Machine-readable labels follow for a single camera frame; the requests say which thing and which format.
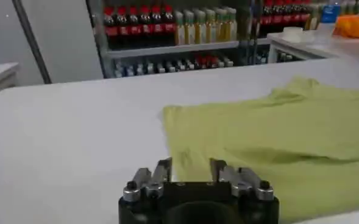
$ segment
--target plastic bottle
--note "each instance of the plastic bottle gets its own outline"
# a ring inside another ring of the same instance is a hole
[[[116,39],[118,35],[118,27],[116,25],[116,15],[114,14],[114,8],[106,7],[104,9],[104,26],[105,26],[105,33],[107,36],[107,41],[109,47],[114,49],[116,48]]]
[[[236,9],[233,8],[226,8],[228,11],[228,26],[227,26],[227,36],[228,41],[235,41],[237,40],[237,33],[238,33],[238,24],[236,22]]]
[[[183,14],[175,11],[176,29],[175,29],[175,44],[183,45],[185,42],[185,27],[183,26]]]
[[[137,9],[135,6],[131,6],[129,8],[128,22],[129,22],[129,42],[132,43],[132,46],[137,46],[142,44],[140,38],[142,26],[138,22]]]
[[[175,42],[175,22],[172,15],[172,7],[170,5],[164,6],[164,13],[162,14],[162,20],[164,22],[164,36],[165,43],[167,45],[174,45]]]
[[[160,14],[160,7],[155,5],[152,7],[152,14],[151,14],[152,24],[154,27],[154,36],[153,42],[155,46],[161,46],[162,42],[164,42],[163,36],[163,24],[162,24],[162,16]]]
[[[329,24],[335,23],[336,18],[339,16],[341,10],[341,2],[339,0],[330,0],[327,5],[324,6],[321,23]]]
[[[195,10],[196,14],[196,43],[204,44],[206,40],[206,23],[205,23],[205,12],[201,10]]]
[[[124,6],[118,8],[118,14],[116,20],[117,20],[118,31],[119,31],[118,46],[126,47],[129,37],[129,26],[128,26],[128,20],[126,18],[126,8]]]
[[[206,22],[206,42],[214,43],[217,41],[217,25],[216,25],[216,13],[213,10],[205,10],[207,14]]]
[[[194,44],[196,42],[195,37],[196,29],[194,27],[194,13],[189,10],[185,10],[185,43]]]

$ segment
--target bottle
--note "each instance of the bottle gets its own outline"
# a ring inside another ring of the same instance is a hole
[[[107,36],[107,41],[109,48],[115,49],[117,44],[117,35],[118,35],[118,27],[115,21],[114,8],[106,7],[104,9],[104,26],[105,33]]]
[[[185,43],[194,44],[196,42],[196,29],[194,27],[194,13],[185,10]]]
[[[183,26],[183,14],[175,11],[176,29],[175,29],[175,45],[183,45],[185,42],[185,27]]]
[[[339,0],[330,0],[327,5],[324,6],[321,21],[323,24],[333,24],[336,22],[336,18],[340,13],[340,2]]]
[[[221,37],[224,36],[224,18],[223,11],[219,8],[214,8],[216,13],[216,41],[222,42]]]
[[[302,13],[302,2],[301,0],[293,0],[291,6],[291,26],[302,27],[301,26],[301,13]]]
[[[301,8],[299,27],[302,27],[305,30],[309,29],[307,27],[307,23],[310,19],[311,13],[310,0],[304,0]]]
[[[128,15],[128,23],[129,23],[129,42],[132,43],[133,47],[140,46],[142,43],[140,41],[141,35],[141,25],[138,22],[137,17],[137,9],[135,6],[131,6],[129,8],[129,15]]]
[[[275,5],[272,8],[272,33],[280,33],[283,31],[282,16],[283,1],[276,0]]]
[[[291,13],[292,13],[292,1],[291,0],[285,0],[285,5],[283,6],[283,17],[282,17],[282,23],[283,27],[291,26]]]
[[[164,36],[165,43],[168,46],[172,46],[175,43],[175,22],[174,16],[172,15],[172,7],[170,5],[164,6],[164,13],[162,15],[162,20],[164,22]]]
[[[162,16],[160,14],[160,7],[155,5],[152,7],[152,23],[154,25],[154,36],[153,42],[154,46],[161,46],[162,41],[164,41],[163,37],[163,24],[162,24]]]
[[[153,26],[151,17],[149,16],[149,8],[145,5],[141,6],[140,9],[141,15],[140,15],[140,24],[142,25],[142,42],[145,46],[148,46],[151,44],[152,39],[152,32],[153,32]]]
[[[267,37],[267,34],[270,33],[272,24],[272,0],[266,0],[262,16],[260,18],[260,28],[259,28],[259,37]]]
[[[238,33],[238,24],[236,22],[236,9],[227,8],[228,15],[229,15],[229,23],[228,23],[228,40],[229,41],[236,41],[237,40],[237,33]]]
[[[195,10],[196,14],[196,43],[206,43],[206,23],[205,23],[205,12],[201,10]]]
[[[119,40],[118,40],[118,46],[119,47],[127,47],[128,43],[128,37],[129,37],[129,26],[128,26],[128,20],[126,18],[126,8],[124,6],[121,6],[118,8],[118,14],[117,14],[117,24],[119,29]]]
[[[157,68],[158,73],[165,73],[166,72],[166,70],[164,69],[162,63],[158,63],[156,68]]]
[[[216,13],[210,9],[206,9],[205,12],[207,14],[206,42],[215,43],[217,41]]]

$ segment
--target cola bottle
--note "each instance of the cola bottle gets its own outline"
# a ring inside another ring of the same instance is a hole
[[[138,22],[137,9],[135,6],[129,8],[128,16],[129,24],[129,42],[132,43],[133,47],[141,47],[140,35],[141,35],[141,25]]]
[[[129,26],[128,26],[128,19],[126,18],[126,8],[121,6],[118,8],[117,12],[117,25],[118,25],[118,46],[123,48],[127,47],[128,44],[128,37],[129,37]]]
[[[284,27],[291,26],[291,18],[292,18],[292,1],[285,0],[285,5],[282,7],[283,16],[282,16],[282,23],[283,27],[281,32],[283,31]]]
[[[168,46],[173,46],[175,45],[175,20],[172,14],[172,7],[170,5],[164,6],[162,21],[164,23],[163,43]]]
[[[162,39],[164,38],[162,38],[163,24],[159,6],[155,5],[152,7],[151,19],[154,30],[152,40],[154,42],[154,46],[160,46]]]
[[[282,24],[283,16],[283,1],[276,0],[275,5],[272,7],[272,33],[280,33],[283,31]]]
[[[105,33],[108,41],[108,46],[110,49],[116,48],[116,37],[118,35],[118,27],[115,23],[115,14],[113,7],[106,7],[104,9],[104,26]]]
[[[152,38],[152,34],[153,34],[153,25],[152,25],[152,20],[151,17],[149,16],[150,14],[150,10],[146,5],[141,6],[140,9],[140,24],[142,26],[142,43],[143,46],[150,46],[151,45],[151,38]]]
[[[301,0],[293,0],[291,6],[291,26],[300,27],[302,4]]]
[[[263,6],[262,17],[260,18],[260,37],[267,37],[267,34],[271,31],[272,24],[272,0],[266,0]]]

